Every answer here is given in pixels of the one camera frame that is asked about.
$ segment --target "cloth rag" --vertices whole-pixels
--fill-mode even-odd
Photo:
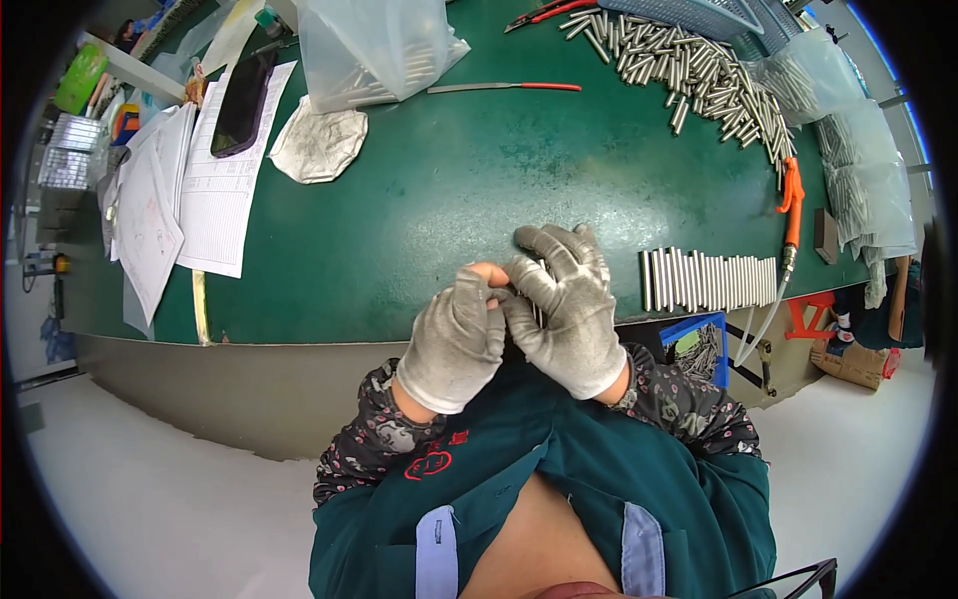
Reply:
[[[365,112],[350,109],[313,114],[306,95],[283,125],[269,158],[299,183],[332,181],[359,154],[368,130]]]

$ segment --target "white floor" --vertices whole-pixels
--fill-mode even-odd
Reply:
[[[311,596],[314,462],[200,441],[86,377],[21,397],[42,406],[28,439],[54,503],[118,598]]]
[[[875,393],[826,376],[749,411],[771,462],[776,574],[835,557],[838,587],[854,578],[922,451],[934,379],[915,356]]]
[[[900,370],[869,394],[825,377],[753,410],[780,572],[837,557],[848,580],[911,470],[931,384]],[[45,427],[28,439],[43,481],[117,597],[309,597],[314,462],[195,439],[86,377],[19,399],[41,404]]]

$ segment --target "person's chin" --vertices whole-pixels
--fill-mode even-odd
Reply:
[[[540,594],[536,595],[535,599],[574,599],[576,597],[584,598],[595,595],[616,595],[619,597],[625,596],[620,595],[614,590],[605,588],[599,583],[581,581],[577,583],[562,583],[561,585],[548,587]]]

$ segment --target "eyeglasses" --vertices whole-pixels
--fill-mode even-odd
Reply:
[[[838,560],[829,558],[740,590],[728,599],[834,599],[837,568]]]

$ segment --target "red embroidered logo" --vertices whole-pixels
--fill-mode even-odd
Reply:
[[[452,455],[448,451],[430,451],[410,464],[405,476],[409,480],[422,480],[424,476],[442,472],[449,464],[452,464]]]
[[[469,431],[468,431],[468,430],[464,430],[464,431],[462,431],[462,432],[454,432],[454,433],[452,433],[452,438],[449,439],[449,444],[450,444],[450,445],[462,445],[463,443],[465,443],[466,441],[468,441],[468,437],[469,437]]]

